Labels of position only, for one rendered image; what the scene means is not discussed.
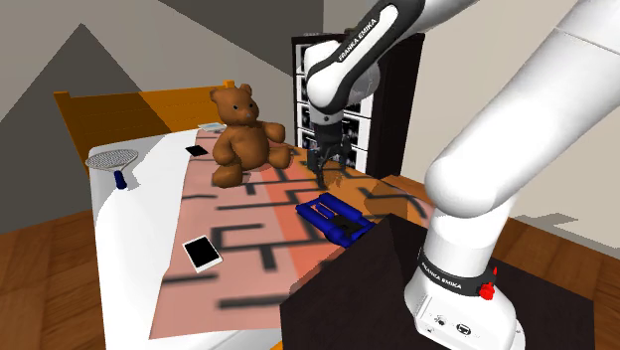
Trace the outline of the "blue and black toy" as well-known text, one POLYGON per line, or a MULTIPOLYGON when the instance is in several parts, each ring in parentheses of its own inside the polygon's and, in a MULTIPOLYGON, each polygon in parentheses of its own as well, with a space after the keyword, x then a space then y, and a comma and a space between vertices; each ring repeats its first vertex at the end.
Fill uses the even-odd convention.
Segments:
POLYGON ((342 248, 350 247, 375 226, 362 212, 329 192, 296 206, 297 214, 342 248))

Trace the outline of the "white tablet with black screen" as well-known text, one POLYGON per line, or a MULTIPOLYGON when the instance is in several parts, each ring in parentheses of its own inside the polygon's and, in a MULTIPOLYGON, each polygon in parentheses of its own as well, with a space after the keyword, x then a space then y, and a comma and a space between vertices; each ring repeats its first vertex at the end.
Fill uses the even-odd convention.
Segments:
POLYGON ((201 273, 223 261, 222 256, 206 236, 200 236, 183 243, 196 273, 201 273))

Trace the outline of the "brown teddy bear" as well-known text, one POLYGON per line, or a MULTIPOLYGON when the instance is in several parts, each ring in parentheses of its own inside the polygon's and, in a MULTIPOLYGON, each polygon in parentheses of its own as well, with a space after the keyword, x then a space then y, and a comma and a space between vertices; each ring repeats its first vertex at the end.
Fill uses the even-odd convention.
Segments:
POLYGON ((259 107, 248 84, 211 91, 221 120, 227 125, 218 138, 213 157, 219 168, 212 182, 220 188, 240 185, 243 173, 269 164, 286 169, 291 164, 291 150, 283 145, 285 127, 258 119, 259 107))

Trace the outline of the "dark robot stand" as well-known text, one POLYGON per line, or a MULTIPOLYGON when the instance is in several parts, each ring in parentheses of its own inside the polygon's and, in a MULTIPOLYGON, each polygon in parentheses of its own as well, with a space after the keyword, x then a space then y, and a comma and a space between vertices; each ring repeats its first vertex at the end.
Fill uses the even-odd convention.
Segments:
MULTIPOLYGON (((280 306, 283 350, 447 350, 419 334, 403 298, 425 228, 388 215, 280 306)), ((591 300, 492 260, 526 350, 595 350, 591 300)))

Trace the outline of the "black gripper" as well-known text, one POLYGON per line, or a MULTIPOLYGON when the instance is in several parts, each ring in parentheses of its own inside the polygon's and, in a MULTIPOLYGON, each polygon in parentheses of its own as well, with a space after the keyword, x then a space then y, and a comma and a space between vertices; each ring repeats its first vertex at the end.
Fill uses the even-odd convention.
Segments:
POLYGON ((316 175, 316 182, 320 188, 325 188, 323 168, 327 161, 326 152, 332 146, 337 147, 338 162, 342 169, 347 167, 347 160, 352 145, 349 137, 343 137, 341 122, 332 124, 314 124, 313 130, 317 146, 307 151, 307 167, 316 175))

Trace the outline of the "black shelf with white drawers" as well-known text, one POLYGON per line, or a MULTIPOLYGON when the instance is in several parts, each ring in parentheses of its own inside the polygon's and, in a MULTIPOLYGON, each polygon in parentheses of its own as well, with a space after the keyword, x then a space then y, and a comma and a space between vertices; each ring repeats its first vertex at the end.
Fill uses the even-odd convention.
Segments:
MULTIPOLYGON (((300 148, 316 146, 304 78, 305 51, 314 44, 345 38, 344 34, 317 34, 291 39, 294 134, 300 148)), ((415 34, 384 54, 378 61, 381 80, 376 92, 344 110, 343 132, 352 143, 349 167, 378 179, 400 174, 424 39, 423 34, 415 34)))

